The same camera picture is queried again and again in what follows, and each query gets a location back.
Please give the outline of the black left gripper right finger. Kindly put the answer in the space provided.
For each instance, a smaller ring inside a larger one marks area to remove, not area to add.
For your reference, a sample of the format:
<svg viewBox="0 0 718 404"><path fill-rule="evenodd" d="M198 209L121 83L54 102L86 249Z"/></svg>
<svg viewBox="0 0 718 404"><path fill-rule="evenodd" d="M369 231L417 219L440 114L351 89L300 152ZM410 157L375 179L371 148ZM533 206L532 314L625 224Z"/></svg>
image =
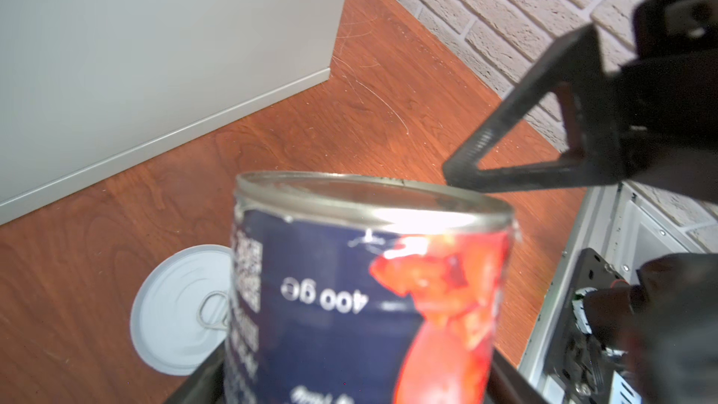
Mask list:
<svg viewBox="0 0 718 404"><path fill-rule="evenodd" d="M547 404L512 364L495 350L487 383L487 402L493 404Z"/></svg>

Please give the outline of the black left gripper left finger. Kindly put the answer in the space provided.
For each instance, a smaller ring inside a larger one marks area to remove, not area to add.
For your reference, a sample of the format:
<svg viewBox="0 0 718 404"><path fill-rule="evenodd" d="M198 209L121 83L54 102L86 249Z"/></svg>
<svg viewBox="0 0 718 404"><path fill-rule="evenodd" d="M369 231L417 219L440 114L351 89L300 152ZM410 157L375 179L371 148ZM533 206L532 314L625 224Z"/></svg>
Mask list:
<svg viewBox="0 0 718 404"><path fill-rule="evenodd" d="M165 404L217 404L224 397L225 348L220 344Z"/></svg>

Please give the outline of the dark tomato label can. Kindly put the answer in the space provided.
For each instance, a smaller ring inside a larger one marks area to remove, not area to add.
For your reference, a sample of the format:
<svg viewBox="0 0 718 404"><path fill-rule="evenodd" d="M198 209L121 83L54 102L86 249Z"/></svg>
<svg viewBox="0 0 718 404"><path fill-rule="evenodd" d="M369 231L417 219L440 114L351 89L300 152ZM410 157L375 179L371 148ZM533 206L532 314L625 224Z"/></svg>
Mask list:
<svg viewBox="0 0 718 404"><path fill-rule="evenodd" d="M229 403L481 403L512 207L418 181L237 177Z"/></svg>

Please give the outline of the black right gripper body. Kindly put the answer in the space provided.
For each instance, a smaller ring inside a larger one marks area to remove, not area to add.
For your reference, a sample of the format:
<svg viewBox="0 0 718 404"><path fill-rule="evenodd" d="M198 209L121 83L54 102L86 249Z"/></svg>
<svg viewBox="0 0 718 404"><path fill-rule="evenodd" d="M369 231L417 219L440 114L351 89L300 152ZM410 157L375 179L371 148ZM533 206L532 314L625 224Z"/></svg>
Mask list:
<svg viewBox="0 0 718 404"><path fill-rule="evenodd" d="M616 79L628 180L717 201L717 0L645 0Z"/></svg>

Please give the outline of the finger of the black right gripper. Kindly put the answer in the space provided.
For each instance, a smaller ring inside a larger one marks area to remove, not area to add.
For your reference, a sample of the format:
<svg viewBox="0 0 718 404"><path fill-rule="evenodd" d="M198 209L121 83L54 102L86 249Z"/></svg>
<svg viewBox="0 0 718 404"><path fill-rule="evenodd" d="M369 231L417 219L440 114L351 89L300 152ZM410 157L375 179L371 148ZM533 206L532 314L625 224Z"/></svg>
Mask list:
<svg viewBox="0 0 718 404"><path fill-rule="evenodd" d="M557 159L484 168L482 160L518 123L529 123ZM482 193L602 186L622 181L619 123L604 72L598 30L583 26L559 37L490 116L442 166L453 187Z"/></svg>

